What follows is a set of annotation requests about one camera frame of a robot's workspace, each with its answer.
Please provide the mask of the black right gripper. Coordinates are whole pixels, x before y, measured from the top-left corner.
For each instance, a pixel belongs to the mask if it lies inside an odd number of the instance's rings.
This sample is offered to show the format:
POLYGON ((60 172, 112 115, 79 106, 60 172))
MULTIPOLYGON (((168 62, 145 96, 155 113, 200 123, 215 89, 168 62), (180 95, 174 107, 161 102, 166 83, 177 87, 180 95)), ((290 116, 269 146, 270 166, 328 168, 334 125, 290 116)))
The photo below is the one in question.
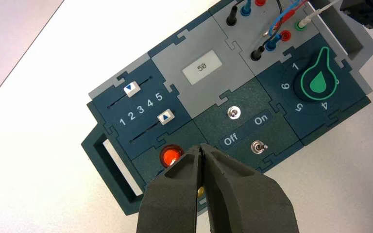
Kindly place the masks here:
POLYGON ((368 29, 373 29, 373 0, 343 0, 340 10, 368 29))

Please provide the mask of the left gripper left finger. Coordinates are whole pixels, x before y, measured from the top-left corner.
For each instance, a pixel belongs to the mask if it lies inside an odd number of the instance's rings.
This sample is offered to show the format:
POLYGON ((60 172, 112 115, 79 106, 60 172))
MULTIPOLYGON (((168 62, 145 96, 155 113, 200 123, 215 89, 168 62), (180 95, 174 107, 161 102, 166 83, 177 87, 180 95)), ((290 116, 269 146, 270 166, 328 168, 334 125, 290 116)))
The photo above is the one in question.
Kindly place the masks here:
POLYGON ((140 205, 138 233, 196 232, 202 165, 201 146, 195 145, 151 181, 140 205))

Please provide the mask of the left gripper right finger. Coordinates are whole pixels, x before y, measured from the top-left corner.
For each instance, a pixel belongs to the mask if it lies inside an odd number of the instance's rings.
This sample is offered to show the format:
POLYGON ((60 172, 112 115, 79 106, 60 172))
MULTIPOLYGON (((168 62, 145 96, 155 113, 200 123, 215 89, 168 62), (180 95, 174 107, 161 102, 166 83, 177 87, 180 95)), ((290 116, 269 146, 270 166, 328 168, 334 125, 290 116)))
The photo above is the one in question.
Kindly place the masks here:
POLYGON ((212 233, 297 233, 293 205, 272 178, 208 145, 200 145, 212 233))

